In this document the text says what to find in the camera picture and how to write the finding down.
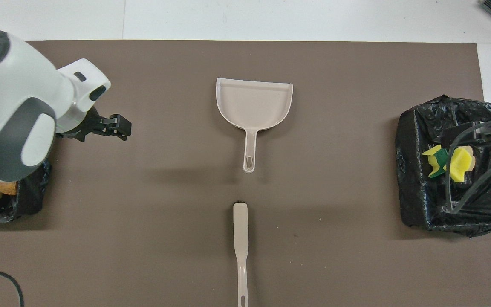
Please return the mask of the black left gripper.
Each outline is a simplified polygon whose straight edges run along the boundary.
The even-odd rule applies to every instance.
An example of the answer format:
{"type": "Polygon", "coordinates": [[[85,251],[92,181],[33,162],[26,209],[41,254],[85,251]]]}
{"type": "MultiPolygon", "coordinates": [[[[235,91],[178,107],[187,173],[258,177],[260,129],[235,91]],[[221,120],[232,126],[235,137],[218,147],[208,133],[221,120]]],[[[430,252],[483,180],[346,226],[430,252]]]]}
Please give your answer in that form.
{"type": "Polygon", "coordinates": [[[110,117],[103,117],[99,115],[96,107],[92,107],[76,128],[57,133],[56,138],[70,138],[84,142],[88,134],[115,136],[126,141],[131,135],[131,122],[119,113],[112,114],[110,117]],[[108,124],[104,124],[104,120],[109,120],[110,132],[105,131],[108,124]]]}

